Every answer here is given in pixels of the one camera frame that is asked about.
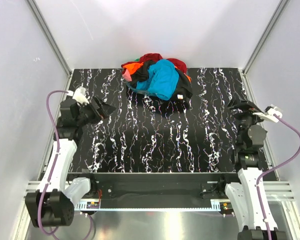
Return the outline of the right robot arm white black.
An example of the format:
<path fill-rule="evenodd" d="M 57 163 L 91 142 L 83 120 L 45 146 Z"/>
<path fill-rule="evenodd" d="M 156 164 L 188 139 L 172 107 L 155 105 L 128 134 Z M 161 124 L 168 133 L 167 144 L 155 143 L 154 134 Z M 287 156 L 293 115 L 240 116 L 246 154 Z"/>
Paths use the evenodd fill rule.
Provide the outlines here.
<path fill-rule="evenodd" d="M 287 234 L 278 229 L 268 204 L 260 157 L 267 131 L 259 124 L 273 121 L 274 117 L 239 96 L 227 106 L 230 110 L 240 110 L 234 114 L 239 121 L 233 151 L 238 181 L 219 183 L 217 192 L 230 200 L 239 227 L 237 239 L 286 240 Z"/>

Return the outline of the blue t shirt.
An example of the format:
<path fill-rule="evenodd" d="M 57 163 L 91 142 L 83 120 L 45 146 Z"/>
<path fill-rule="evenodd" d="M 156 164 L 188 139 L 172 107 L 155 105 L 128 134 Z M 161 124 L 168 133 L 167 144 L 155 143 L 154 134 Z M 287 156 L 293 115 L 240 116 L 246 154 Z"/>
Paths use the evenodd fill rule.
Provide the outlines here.
<path fill-rule="evenodd" d="M 161 100 L 170 100 L 179 80 L 175 65 L 167 59 L 161 59 L 150 65 L 147 73 L 147 80 L 138 81 L 135 88 L 138 91 L 146 91 Z"/>

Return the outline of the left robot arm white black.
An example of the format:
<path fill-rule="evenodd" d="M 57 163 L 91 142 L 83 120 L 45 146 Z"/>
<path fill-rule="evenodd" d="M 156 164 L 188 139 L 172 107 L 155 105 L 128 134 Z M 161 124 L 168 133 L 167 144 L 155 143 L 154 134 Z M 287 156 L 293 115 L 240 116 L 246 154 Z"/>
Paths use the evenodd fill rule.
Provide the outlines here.
<path fill-rule="evenodd" d="M 115 106 L 98 97 L 67 98 L 60 104 L 60 116 L 54 126 L 54 142 L 45 174 L 34 192 L 27 193 L 25 205 L 34 227 L 69 226 L 75 206 L 83 196 L 93 198 L 98 186 L 89 177 L 77 177 L 66 186 L 73 157 L 78 150 L 83 128 L 107 119 Z"/>

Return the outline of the black mesh t shirt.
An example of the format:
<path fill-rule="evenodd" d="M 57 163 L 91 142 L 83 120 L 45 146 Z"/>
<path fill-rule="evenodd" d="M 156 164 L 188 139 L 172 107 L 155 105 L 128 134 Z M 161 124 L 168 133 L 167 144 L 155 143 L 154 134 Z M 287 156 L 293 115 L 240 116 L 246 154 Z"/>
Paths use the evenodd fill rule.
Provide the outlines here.
<path fill-rule="evenodd" d="M 187 101 L 187 100 L 191 99 L 191 97 L 193 96 L 193 90 L 192 90 L 192 85 L 191 85 L 192 79 L 190 76 L 187 75 L 187 65 L 183 61 L 180 61 L 175 58 L 168 58 L 165 60 L 169 60 L 170 62 L 172 62 L 176 68 L 176 71 L 179 74 L 179 79 L 178 79 L 176 89 L 175 89 L 174 93 L 172 94 L 172 97 L 170 98 L 170 100 L 162 100 L 162 99 L 156 97 L 155 95 L 150 95 L 146 91 L 136 89 L 138 81 L 143 82 L 143 81 L 147 80 L 147 78 L 148 78 L 147 69 L 149 68 L 149 66 L 157 63 L 159 60 L 158 61 L 147 60 L 147 61 L 142 62 L 143 66 L 140 67 L 134 74 L 131 75 L 132 81 L 127 82 L 125 80 L 126 86 L 137 94 L 141 94 L 141 95 L 148 96 L 148 97 L 155 97 L 155 98 L 158 98 L 158 99 L 160 99 L 162 101 L 166 101 L 166 102 L 167 101 L 180 102 L 180 101 Z"/>

